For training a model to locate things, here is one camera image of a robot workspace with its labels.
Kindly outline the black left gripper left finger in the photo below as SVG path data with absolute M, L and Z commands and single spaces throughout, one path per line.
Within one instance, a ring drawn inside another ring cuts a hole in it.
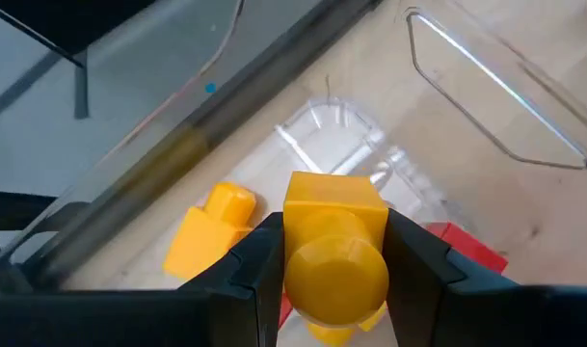
M 177 289 L 0 294 L 0 346 L 274 346 L 282 215 Z

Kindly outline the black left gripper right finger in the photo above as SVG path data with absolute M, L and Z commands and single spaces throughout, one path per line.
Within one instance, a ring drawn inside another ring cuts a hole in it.
M 401 346 L 587 346 L 587 286 L 518 284 L 395 210 L 384 260 Z

